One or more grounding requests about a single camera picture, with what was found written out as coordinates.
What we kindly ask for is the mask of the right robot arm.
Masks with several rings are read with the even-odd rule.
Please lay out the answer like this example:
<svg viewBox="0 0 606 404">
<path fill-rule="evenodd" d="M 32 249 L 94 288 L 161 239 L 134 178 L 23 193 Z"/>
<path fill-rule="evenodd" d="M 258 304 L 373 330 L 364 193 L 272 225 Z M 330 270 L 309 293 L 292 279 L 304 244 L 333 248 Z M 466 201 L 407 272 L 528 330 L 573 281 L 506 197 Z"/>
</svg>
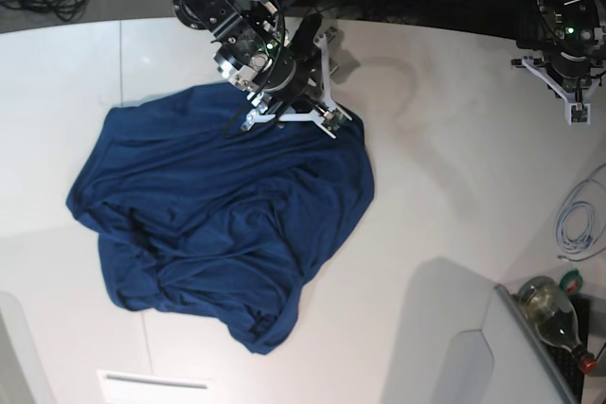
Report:
<svg viewBox="0 0 606 404">
<path fill-rule="evenodd" d="M 290 37 L 278 0 L 173 0 L 173 9 L 185 26 L 207 30 L 219 44 L 219 73 L 247 94 L 243 131 L 311 122 L 333 137 L 351 119 L 331 95 L 336 30 L 321 29 L 321 14 L 304 17 Z"/>
</svg>

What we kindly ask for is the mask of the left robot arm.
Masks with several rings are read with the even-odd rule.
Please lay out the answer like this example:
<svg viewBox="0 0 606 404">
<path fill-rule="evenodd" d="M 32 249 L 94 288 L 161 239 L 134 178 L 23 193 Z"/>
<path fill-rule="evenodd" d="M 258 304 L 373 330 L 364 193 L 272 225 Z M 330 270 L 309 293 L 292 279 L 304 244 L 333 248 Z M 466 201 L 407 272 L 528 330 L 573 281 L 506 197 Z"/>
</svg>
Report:
<svg viewBox="0 0 606 404">
<path fill-rule="evenodd" d="M 605 0 L 521 0 L 511 61 L 561 99 L 568 124 L 589 125 L 591 100 L 605 78 Z"/>
</svg>

